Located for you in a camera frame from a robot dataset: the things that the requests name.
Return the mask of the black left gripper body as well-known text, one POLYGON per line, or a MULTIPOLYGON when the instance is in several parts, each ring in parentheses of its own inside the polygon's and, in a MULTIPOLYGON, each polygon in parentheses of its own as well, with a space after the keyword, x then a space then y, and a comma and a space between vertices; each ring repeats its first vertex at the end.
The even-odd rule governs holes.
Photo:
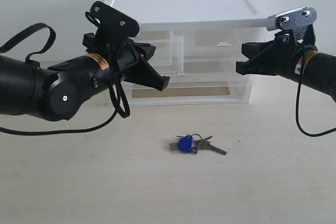
POLYGON ((106 37, 84 34, 82 44, 104 68, 126 82, 147 81, 147 44, 130 38, 108 42, 106 37))

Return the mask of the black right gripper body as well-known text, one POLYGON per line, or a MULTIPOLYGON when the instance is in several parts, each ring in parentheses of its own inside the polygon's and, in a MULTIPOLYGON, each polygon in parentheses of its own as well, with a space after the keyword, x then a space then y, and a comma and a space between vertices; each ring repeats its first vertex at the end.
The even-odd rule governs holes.
POLYGON ((293 76, 296 66, 301 64, 302 57, 305 63, 311 58, 310 51, 317 51, 316 36, 313 26, 300 29, 302 37, 296 37, 295 31, 285 30, 275 34, 274 47, 269 53, 269 65, 272 74, 279 76, 293 76))

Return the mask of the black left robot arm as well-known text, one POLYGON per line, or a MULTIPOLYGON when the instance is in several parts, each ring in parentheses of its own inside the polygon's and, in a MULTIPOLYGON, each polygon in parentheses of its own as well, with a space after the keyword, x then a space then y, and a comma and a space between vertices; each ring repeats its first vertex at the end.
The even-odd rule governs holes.
POLYGON ((149 63, 156 47, 125 39, 118 45, 85 35, 86 54, 43 69, 38 62, 1 56, 1 114, 70 120, 93 96, 122 81, 163 91, 170 77, 149 63))

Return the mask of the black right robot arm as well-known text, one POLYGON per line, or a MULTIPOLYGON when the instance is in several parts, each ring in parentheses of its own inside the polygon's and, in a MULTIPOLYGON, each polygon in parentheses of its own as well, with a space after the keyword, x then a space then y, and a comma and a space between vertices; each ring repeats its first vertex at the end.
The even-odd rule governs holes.
POLYGON ((246 42, 241 53, 248 60, 236 62, 236 72, 280 76, 335 100, 335 56, 320 52, 315 43, 312 25, 300 36, 290 29, 276 33, 267 42, 246 42))

